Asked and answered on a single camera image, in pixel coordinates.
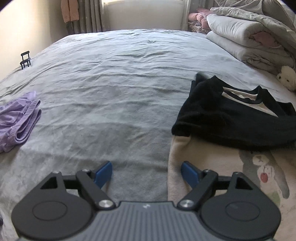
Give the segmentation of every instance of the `gray curtain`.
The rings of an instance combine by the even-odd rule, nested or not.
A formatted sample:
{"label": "gray curtain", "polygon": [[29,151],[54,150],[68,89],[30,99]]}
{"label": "gray curtain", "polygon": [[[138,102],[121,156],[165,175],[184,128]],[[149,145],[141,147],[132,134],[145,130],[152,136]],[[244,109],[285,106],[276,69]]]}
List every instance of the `gray curtain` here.
{"label": "gray curtain", "polygon": [[189,13],[196,12],[198,8],[211,9],[212,7],[218,7],[215,0],[191,0]]}
{"label": "gray curtain", "polygon": [[79,20],[73,22],[75,34],[106,31],[102,25],[102,8],[100,0],[78,0]]}

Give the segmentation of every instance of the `pink blanket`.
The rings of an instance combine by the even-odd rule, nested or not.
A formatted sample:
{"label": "pink blanket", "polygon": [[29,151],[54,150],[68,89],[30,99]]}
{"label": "pink blanket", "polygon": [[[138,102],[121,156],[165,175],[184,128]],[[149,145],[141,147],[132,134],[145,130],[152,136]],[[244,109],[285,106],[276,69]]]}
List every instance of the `pink blanket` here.
{"label": "pink blanket", "polygon": [[277,48],[281,45],[269,33],[262,31],[252,36],[257,42],[261,43],[264,47]]}

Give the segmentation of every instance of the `pink pillow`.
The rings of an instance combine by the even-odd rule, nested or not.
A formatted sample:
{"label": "pink pillow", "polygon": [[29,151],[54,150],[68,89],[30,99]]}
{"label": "pink pillow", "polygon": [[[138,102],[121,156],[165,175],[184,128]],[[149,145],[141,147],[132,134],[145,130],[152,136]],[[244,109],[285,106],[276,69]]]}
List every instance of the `pink pillow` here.
{"label": "pink pillow", "polygon": [[209,24],[207,23],[206,16],[203,12],[199,12],[196,15],[196,19],[197,19],[197,21],[199,21],[202,24],[203,28],[210,29]]}
{"label": "pink pillow", "polygon": [[196,21],[196,15],[197,15],[196,12],[190,13],[190,14],[188,15],[188,20],[189,20],[189,21]]}

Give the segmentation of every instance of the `ridged surface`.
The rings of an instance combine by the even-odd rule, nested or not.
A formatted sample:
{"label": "ridged surface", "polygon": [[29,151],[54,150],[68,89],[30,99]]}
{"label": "ridged surface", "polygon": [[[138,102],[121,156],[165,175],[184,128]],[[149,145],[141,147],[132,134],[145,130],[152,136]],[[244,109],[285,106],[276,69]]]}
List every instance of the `ridged surface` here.
{"label": "ridged surface", "polygon": [[218,241],[193,212],[171,202],[122,202],[112,211],[99,212],[92,224],[71,241]]}

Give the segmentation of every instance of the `wrinkled bedsheet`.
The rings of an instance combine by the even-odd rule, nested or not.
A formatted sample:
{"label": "wrinkled bedsheet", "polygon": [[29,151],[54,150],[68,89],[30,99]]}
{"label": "wrinkled bedsheet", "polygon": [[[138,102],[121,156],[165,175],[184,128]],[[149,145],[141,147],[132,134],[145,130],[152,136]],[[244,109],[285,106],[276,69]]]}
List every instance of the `wrinkled bedsheet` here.
{"label": "wrinkled bedsheet", "polygon": [[167,200],[171,127],[197,72],[278,101],[295,95],[274,76],[236,60],[204,35],[120,30],[67,36],[0,81],[0,104],[35,90],[42,116],[28,141],[0,154],[0,240],[17,238],[13,207],[51,171],[113,164],[107,194]]}

